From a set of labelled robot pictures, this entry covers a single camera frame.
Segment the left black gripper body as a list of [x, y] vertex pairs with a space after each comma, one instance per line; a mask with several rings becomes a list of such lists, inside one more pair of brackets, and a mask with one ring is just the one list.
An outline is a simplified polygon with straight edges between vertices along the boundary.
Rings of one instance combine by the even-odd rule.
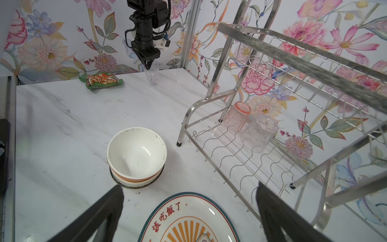
[[135, 18], [135, 39], [131, 42], [132, 50], [141, 62], [154, 62], [160, 57], [160, 50], [154, 47], [151, 18]]

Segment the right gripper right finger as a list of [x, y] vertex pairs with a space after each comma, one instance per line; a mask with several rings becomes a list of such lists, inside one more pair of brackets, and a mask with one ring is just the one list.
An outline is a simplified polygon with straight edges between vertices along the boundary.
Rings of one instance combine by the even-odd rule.
[[262, 182], [256, 192], [261, 223], [268, 242], [329, 242]]

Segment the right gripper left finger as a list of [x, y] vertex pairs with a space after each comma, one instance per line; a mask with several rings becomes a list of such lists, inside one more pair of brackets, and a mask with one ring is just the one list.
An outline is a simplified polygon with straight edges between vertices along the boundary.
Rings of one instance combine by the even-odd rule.
[[50, 242], [111, 242], [124, 206], [124, 193], [116, 185]]

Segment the small clear glass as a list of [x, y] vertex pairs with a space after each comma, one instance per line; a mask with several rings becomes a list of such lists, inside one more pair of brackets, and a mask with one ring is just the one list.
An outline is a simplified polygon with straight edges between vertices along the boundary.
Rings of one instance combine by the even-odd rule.
[[148, 70], [144, 70], [146, 78], [151, 84], [155, 84], [158, 80], [159, 66], [160, 64], [154, 61]]

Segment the orange striped plate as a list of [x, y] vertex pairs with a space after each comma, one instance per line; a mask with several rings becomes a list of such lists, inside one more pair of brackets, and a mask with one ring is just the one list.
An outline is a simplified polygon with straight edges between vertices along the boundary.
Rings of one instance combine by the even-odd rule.
[[210, 198], [194, 192], [172, 195], [150, 214], [139, 242], [239, 242], [227, 213]]

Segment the clear ribbed glass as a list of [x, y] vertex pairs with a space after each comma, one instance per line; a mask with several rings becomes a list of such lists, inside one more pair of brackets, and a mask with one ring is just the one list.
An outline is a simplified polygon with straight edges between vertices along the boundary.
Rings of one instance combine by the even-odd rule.
[[243, 130], [241, 140], [244, 148], [261, 153], [278, 132], [278, 124], [269, 116], [257, 115]]

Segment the orange bowl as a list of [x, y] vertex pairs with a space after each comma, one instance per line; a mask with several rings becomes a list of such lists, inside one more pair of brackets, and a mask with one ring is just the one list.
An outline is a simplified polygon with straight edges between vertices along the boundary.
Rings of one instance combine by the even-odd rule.
[[134, 127], [120, 131], [110, 140], [106, 158], [114, 174], [136, 183], [161, 172], [166, 162], [167, 148], [154, 131]]

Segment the pink drinking glass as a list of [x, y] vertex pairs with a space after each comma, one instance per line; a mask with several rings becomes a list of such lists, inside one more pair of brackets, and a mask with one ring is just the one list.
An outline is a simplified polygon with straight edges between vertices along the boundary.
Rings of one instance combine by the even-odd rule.
[[245, 125], [250, 114], [250, 106], [242, 101], [238, 101], [225, 116], [223, 124], [227, 131], [239, 132]]

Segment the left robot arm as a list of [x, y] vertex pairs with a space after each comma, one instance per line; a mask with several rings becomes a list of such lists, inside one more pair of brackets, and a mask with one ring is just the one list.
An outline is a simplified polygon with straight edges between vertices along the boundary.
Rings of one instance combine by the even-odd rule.
[[135, 26], [125, 31], [125, 37], [134, 32], [135, 38], [131, 42], [125, 39], [125, 44], [136, 54], [144, 69], [149, 70], [160, 58], [161, 50], [170, 45], [167, 32], [171, 27], [171, 1], [127, 0], [127, 4], [135, 10], [130, 15]]

